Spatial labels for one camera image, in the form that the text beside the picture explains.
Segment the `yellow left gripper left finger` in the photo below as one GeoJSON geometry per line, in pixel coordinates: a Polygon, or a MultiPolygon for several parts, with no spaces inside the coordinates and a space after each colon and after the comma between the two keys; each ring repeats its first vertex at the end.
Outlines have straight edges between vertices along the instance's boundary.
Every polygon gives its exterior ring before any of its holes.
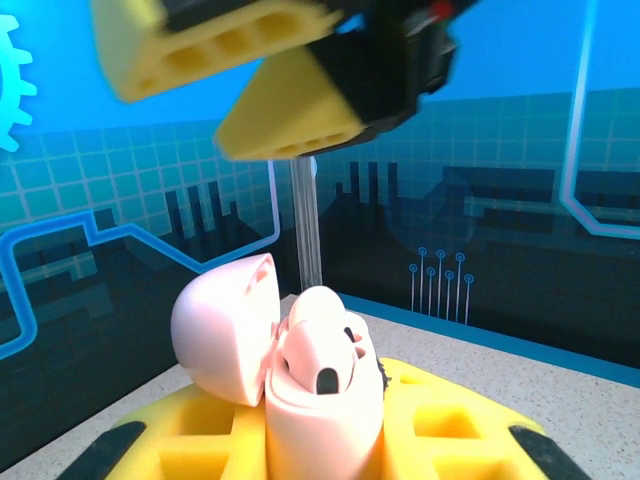
{"type": "Polygon", "coordinates": [[[246,407],[187,386],[102,433],[66,479],[266,479],[264,405],[246,407]]]}

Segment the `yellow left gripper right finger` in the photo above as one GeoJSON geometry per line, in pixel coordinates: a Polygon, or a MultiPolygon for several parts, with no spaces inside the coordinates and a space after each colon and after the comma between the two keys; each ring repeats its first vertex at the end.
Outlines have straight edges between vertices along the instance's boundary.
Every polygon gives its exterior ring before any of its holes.
{"type": "Polygon", "coordinates": [[[473,390],[385,358],[384,479],[585,479],[535,421],[473,390]]]}

